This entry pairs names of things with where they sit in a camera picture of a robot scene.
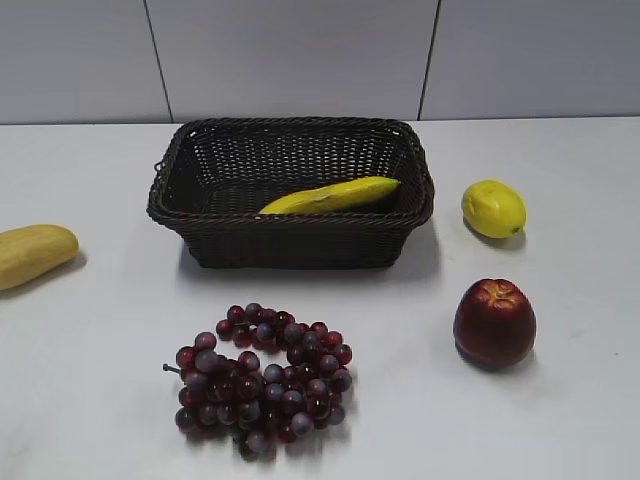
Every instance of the table surface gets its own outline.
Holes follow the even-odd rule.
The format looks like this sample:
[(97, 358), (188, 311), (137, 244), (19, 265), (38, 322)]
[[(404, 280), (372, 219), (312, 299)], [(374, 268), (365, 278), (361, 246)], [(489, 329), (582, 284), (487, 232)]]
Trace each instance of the table surface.
[[(0, 230), (65, 225), (82, 255), (0, 293), (0, 478), (638, 478), (640, 118), (412, 125), (434, 216), (394, 267), (351, 272), (197, 267), (145, 213), (176, 125), (1, 127)], [(521, 192), (526, 238), (463, 225), (462, 192), (488, 177)], [(484, 277), (538, 319), (534, 354), (501, 374), (453, 346)], [(228, 438), (178, 433), (161, 365), (250, 301), (343, 332), (357, 382), (344, 425), (245, 463)]]

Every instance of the fake apple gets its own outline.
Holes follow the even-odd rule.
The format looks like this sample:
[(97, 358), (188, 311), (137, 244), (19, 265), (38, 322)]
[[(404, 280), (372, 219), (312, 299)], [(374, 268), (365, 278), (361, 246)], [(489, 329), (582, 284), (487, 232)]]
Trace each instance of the fake apple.
[(536, 317), (527, 297), (508, 280), (479, 280), (466, 291), (453, 324), (465, 359), (497, 370), (515, 365), (533, 348)]

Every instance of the squash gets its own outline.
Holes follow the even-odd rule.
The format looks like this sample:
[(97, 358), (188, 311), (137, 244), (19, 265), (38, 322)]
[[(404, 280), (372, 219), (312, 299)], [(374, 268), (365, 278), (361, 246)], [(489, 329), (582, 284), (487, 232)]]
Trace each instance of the squash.
[(78, 253), (78, 239), (64, 227), (32, 225), (0, 234), (0, 291), (17, 287)]

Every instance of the brown wicker basket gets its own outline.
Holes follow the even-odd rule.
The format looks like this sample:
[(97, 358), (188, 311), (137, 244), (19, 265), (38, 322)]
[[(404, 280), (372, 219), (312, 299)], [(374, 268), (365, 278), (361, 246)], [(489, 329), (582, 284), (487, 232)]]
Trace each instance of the brown wicker basket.
[[(190, 122), (156, 172), (147, 212), (180, 234), (203, 267), (386, 267), (433, 212), (424, 150), (395, 120)], [(357, 211), (257, 213), (280, 196), (369, 175), (402, 183), (392, 198)]]

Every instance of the lemon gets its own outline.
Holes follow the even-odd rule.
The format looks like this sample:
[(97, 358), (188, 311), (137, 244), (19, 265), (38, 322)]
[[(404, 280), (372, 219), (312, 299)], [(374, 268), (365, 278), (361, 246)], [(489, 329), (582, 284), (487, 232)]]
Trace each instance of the lemon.
[(471, 228), (491, 238), (513, 237), (527, 222), (520, 195), (497, 180), (483, 180), (467, 188), (462, 213)]
[(398, 185), (386, 177), (362, 177), (313, 190), (302, 190), (274, 200), (260, 210), (262, 214), (327, 213), (347, 210), (380, 200)]

